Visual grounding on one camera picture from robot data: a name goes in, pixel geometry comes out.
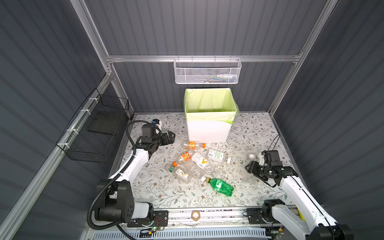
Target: table surface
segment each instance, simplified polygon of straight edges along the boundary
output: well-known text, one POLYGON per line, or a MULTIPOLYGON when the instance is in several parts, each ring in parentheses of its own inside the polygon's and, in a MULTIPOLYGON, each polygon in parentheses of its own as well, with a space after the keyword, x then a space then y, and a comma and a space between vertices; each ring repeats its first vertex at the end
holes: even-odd
MULTIPOLYGON (((231 157, 231 163, 212 162, 220 173, 220 178, 234 187, 231 197, 215 192, 205 182, 192 179, 189 184, 181 183, 166 170, 166 166, 178 154, 182 153, 181 141, 188 138, 184 114, 145 114, 136 115, 135 120, 162 121, 162 131, 176 134, 175 143, 161 146, 138 173, 131 183, 137 202, 151 202, 156 209, 186 207, 237 207, 262 205, 265 199, 281 199, 293 204, 285 191, 276 186, 271 188, 256 177, 256 184, 245 180, 248 174, 244 167, 248 164, 247 154, 258 154, 267 150, 277 136, 276 128, 268 113, 240 113, 232 125, 227 142, 211 143, 207 147, 223 151, 231 157)), ((134 124, 131 137, 134 141, 141 136, 142 124, 134 124)), ((279 140, 275 147, 284 166, 292 166, 288 154, 279 140)), ((128 142, 122 164, 131 154, 132 146, 128 142)))

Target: gray wall panel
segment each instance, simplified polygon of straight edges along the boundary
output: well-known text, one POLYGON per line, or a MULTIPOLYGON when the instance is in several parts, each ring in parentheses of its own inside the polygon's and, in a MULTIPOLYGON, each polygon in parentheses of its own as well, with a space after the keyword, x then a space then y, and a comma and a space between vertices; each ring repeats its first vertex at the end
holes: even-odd
POLYGON ((135 112, 183 111, 186 88, 231 88, 241 111, 268 110, 291 63, 243 63, 238 84, 175 83, 172 63, 114 63, 135 112))
MULTIPOLYGON (((3 221, 105 71, 66 0, 1 1, 0 42, 3 221)), ((78 239, 110 167, 65 158, 14 239, 78 239)))
POLYGON ((325 0, 86 0, 110 55, 291 55, 325 0))
POLYGON ((384 233, 383 11, 339 1, 275 113, 311 193, 355 239, 384 233))

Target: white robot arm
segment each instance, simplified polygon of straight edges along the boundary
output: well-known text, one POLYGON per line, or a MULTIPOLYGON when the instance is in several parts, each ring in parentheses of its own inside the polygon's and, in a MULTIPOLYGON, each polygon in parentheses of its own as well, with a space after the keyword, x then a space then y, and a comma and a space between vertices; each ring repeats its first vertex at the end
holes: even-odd
POLYGON ((265 222, 279 221, 298 240, 353 240, 347 225, 340 225, 306 189, 292 167, 283 167, 276 150, 263 151, 261 161, 250 162, 245 168, 265 184, 273 179, 293 200, 305 221, 296 216, 280 199, 265 200, 258 213, 265 222))
POLYGON ((100 181, 96 187, 99 194, 87 212, 87 223, 93 229, 106 229, 118 223, 128 223, 131 219, 141 219, 145 223, 154 219, 151 203, 134 201, 131 182, 160 146, 174 143, 175 134, 170 131, 161 133, 161 122, 157 119, 152 123, 136 120, 128 125, 135 122, 146 124, 142 126, 142 136, 136 144, 127 134, 133 146, 130 157, 115 174, 107 180, 100 181), (112 223, 103 226, 94 224, 91 219, 93 210, 96 220, 112 223))

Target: white trash can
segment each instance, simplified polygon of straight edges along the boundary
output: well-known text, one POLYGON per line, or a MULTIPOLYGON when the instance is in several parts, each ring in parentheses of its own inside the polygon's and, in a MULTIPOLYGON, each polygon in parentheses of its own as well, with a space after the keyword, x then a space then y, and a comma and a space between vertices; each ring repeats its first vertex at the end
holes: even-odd
POLYGON ((186 89, 184 111, 189 140, 204 143, 226 142, 239 113, 230 88, 186 89))

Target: tape roll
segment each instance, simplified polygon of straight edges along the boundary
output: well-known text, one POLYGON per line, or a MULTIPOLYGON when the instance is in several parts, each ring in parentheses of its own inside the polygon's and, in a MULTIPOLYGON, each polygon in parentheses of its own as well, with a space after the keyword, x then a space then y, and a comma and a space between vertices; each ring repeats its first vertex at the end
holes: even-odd
POLYGON ((192 212, 192 214, 191 214, 191 218, 192 218, 193 221, 197 222, 197 221, 200 219, 200 212, 194 210, 194 211, 192 212))

